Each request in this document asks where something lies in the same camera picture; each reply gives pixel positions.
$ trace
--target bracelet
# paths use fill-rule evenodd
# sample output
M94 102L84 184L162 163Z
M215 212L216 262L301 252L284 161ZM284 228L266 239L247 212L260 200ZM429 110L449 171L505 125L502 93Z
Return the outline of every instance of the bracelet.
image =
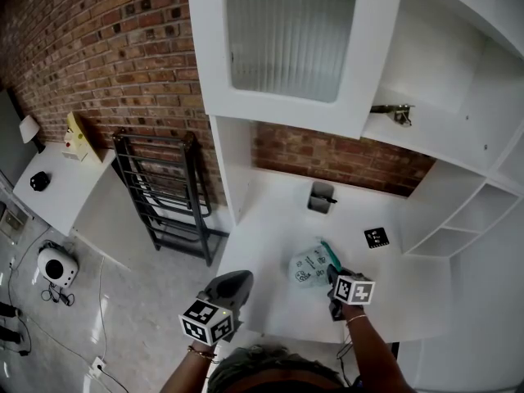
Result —
M187 346L187 352L192 352L193 354L200 355L204 359L208 359L209 361L213 361L213 358L216 356L216 354L213 354L212 352L201 352L199 350L196 350L191 345Z
M349 325L351 322L353 322L354 320L356 320L357 318L367 318L368 316L366 316L365 314L359 314L358 316L354 316L353 318L350 318L348 321L347 321L347 324L346 325Z

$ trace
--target person's leg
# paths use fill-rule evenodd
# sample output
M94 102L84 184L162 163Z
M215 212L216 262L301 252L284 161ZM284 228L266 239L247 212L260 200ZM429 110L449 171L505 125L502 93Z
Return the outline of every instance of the person's leg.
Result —
M19 333L5 329L2 326L0 326L0 339L5 342L15 342L16 344L19 344L22 340Z
M14 318L16 316L16 307L0 302L0 316Z

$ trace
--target white wall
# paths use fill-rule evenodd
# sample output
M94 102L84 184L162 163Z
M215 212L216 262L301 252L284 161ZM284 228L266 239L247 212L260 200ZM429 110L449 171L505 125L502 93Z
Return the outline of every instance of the white wall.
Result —
M448 335L401 345L404 375L420 391L492 391L524 378L524 202L452 259Z

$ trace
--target electrical outlet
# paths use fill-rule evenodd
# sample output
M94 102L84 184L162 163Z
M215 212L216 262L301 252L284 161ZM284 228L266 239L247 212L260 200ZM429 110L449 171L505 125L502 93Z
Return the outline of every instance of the electrical outlet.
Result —
M91 377L99 378L100 374L102 374L102 371L98 366L102 367L103 370L106 367L106 363L104 363L101 358L96 357L89 369L89 375Z

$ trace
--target lamp shade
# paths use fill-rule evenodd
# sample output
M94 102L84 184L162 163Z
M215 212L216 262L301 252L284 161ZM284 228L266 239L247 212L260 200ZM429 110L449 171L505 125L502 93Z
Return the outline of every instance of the lamp shade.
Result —
M39 130L40 125L36 123L32 116L26 116L24 120L20 122L20 133L22 134L24 143L30 142Z

